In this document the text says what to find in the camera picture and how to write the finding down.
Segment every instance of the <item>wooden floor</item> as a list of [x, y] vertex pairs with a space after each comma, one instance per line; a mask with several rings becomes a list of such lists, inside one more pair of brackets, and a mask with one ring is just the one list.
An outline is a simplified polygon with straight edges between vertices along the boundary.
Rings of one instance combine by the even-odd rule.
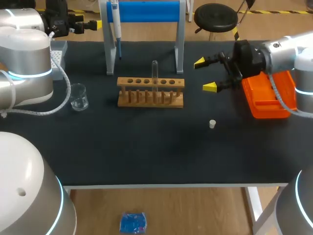
[[[67, 0], [69, 9], [98, 11], [88, 0]], [[44, 1], [37, 0], [38, 8]], [[194, 9], [209, 2], [237, 9], [241, 0], [195, 0]], [[306, 10], [305, 0], [256, 0], [252, 10]], [[85, 21], [100, 19], [86, 14]], [[207, 41], [209, 33], [195, 34], [194, 22], [186, 23], [186, 41]], [[277, 39], [285, 35], [313, 30], [313, 15], [253, 14], [238, 27], [241, 39]], [[175, 23], [123, 23], [124, 41], [174, 41]], [[60, 40], [103, 41], [102, 31], [84, 35], [71, 34]], [[232, 32], [216, 34], [216, 41], [233, 41]], [[258, 188], [262, 206], [266, 207], [276, 188]], [[190, 189], [109, 189], [78, 190], [72, 195], [77, 210], [78, 235], [119, 234], [122, 212], [146, 212], [149, 235], [249, 235], [250, 215], [240, 188]]]

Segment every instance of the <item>white table frame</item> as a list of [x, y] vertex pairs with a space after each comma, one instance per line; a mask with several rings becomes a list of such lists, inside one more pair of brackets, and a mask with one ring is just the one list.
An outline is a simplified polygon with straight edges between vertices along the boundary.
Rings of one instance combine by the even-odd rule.
[[287, 184], [161, 184], [161, 185], [88, 185], [64, 186], [67, 193], [72, 189], [113, 189], [113, 188], [245, 188], [248, 207], [252, 218], [254, 235], [265, 235], [274, 225], [279, 235], [283, 235], [276, 219], [276, 202], [282, 188], [276, 193], [263, 211], [257, 187], [285, 187]]

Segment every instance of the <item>black stool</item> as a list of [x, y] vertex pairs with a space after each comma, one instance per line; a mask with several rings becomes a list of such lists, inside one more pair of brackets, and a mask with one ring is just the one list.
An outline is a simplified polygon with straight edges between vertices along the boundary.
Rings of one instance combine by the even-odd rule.
[[[248, 7], [238, 23], [238, 12], [244, 5], [247, 3]], [[199, 27], [195, 33], [200, 32], [202, 29], [210, 32], [209, 40], [211, 41], [213, 38], [213, 33], [225, 33], [231, 31], [234, 27], [239, 25], [248, 10], [253, 6], [255, 0], [244, 0], [238, 11], [234, 11], [229, 6], [219, 4], [219, 3], [208, 3], [200, 6], [194, 16], [194, 20], [196, 25]]]

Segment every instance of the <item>cable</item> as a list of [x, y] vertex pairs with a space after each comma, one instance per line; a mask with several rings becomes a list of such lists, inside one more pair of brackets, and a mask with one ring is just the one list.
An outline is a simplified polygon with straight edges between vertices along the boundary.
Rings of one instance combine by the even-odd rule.
[[[54, 36], [54, 32], [51, 32], [49, 34], [49, 41], [50, 42], [51, 42], [51, 39], [53, 38], [53, 36]], [[4, 114], [4, 113], [19, 113], [19, 114], [29, 114], [29, 115], [36, 115], [36, 116], [47, 116], [47, 115], [56, 113], [57, 111], [59, 111], [60, 109], [62, 109], [66, 105], [66, 103], [69, 100], [70, 92], [71, 92], [70, 81], [69, 81], [67, 74], [63, 70], [63, 68], [56, 62], [54, 56], [51, 53], [50, 53], [50, 56], [51, 56], [52, 61], [55, 63], [56, 67], [60, 70], [60, 72], [63, 75], [64, 80], [67, 84], [67, 95], [65, 97], [65, 100], [62, 102], [62, 104], [60, 104], [57, 108], [55, 108], [51, 111], [48, 111], [48, 112], [34, 112], [34, 111], [20, 110], [20, 109], [0, 110], [0, 114], [2, 117], [6, 117], [6, 114]]]
[[300, 117], [303, 117], [303, 118], [313, 118], [313, 114], [309, 114], [309, 113], [300, 113], [300, 112], [297, 112], [297, 111], [294, 111], [292, 109], [290, 109], [284, 102], [283, 102], [283, 99], [282, 97], [280, 96], [279, 94], [279, 91], [277, 90], [277, 87], [276, 87], [276, 84], [274, 82], [274, 79], [273, 79], [273, 75], [272, 74], [269, 74], [269, 81], [273, 87], [273, 90], [275, 92], [275, 95], [279, 101], [279, 103], [281, 104], [281, 106], [283, 106], [284, 109], [286, 109], [287, 111], [289, 111], [290, 113], [294, 114], [294, 115], [297, 115], [297, 116], [300, 116]]

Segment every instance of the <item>blue plastic packet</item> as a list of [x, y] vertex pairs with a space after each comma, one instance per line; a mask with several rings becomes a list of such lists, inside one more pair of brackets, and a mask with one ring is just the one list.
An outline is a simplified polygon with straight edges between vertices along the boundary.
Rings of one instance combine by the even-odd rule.
[[123, 213], [119, 231], [125, 234], [144, 234], [147, 228], [145, 213]]

